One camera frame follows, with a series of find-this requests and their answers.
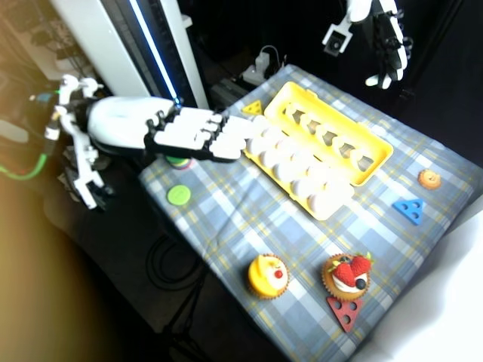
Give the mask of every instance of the blue triangle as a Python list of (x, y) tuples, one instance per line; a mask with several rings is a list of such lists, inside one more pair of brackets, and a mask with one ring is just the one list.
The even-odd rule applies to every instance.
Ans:
[(393, 207), (406, 216), (414, 225), (421, 224), (421, 216), (423, 215), (424, 201), (420, 198), (416, 200), (397, 201), (392, 204)]

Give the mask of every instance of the table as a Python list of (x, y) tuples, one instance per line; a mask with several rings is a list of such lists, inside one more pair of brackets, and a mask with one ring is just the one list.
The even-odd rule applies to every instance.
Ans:
[[(266, 107), (286, 81), (295, 81), (394, 146), (393, 156), (347, 206), (318, 222), (295, 204), (255, 164), (195, 161), (174, 170), (164, 159), (140, 178), (161, 210), (235, 296), (258, 326), (292, 360), (345, 360), (366, 337), (413, 277), (457, 214), (480, 192), (483, 170), (441, 143), (384, 115), (356, 98), (304, 72), (286, 66), (229, 108), (233, 115), (261, 100)], [(440, 189), (417, 182), (430, 168), (441, 174)], [(190, 202), (170, 205), (166, 193), (176, 184), (192, 191)], [(425, 201), (421, 225), (405, 219), (392, 204)], [(325, 299), (320, 271), (336, 253), (366, 254), (376, 262), (350, 333), (340, 328)], [(288, 291), (272, 301), (252, 296), (247, 268), (259, 253), (280, 256), (291, 270)]]

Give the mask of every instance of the light strip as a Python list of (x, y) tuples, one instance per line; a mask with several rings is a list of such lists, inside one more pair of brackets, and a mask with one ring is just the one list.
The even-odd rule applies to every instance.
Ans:
[(133, 8), (134, 14), (136, 15), (137, 22), (139, 23), (141, 30), (143, 30), (144, 37), (148, 42), (149, 49), (151, 50), (151, 53), (154, 56), (156, 64), (158, 64), (159, 71), (161, 72), (161, 75), (165, 80), (169, 93), (171, 97), (176, 102), (178, 102), (178, 96), (176, 94), (176, 91), (174, 90), (173, 83), (171, 83), (168, 72), (166, 72), (165, 65), (161, 59), (161, 55), (159, 55), (158, 48), (154, 44), (154, 40), (152, 39), (151, 33), (149, 32), (149, 28), (146, 24), (146, 21), (144, 20), (143, 13), (141, 12), (141, 9), (136, 0), (129, 0), (129, 2), (131, 3), (131, 7)]

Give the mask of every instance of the yellow frosting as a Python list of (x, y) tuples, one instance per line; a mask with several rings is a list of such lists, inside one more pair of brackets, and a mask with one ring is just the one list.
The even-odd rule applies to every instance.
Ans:
[[(275, 278), (281, 270), (282, 278)], [(287, 269), (283, 262), (274, 256), (259, 255), (248, 268), (248, 280), (257, 293), (262, 296), (277, 296), (288, 282)]]

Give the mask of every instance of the yellow triangle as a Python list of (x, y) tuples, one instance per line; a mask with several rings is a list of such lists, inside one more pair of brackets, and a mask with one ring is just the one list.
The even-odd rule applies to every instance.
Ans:
[(250, 103), (248, 106), (241, 109), (243, 113), (248, 113), (249, 115), (261, 115), (262, 114), (262, 101), (256, 100)]

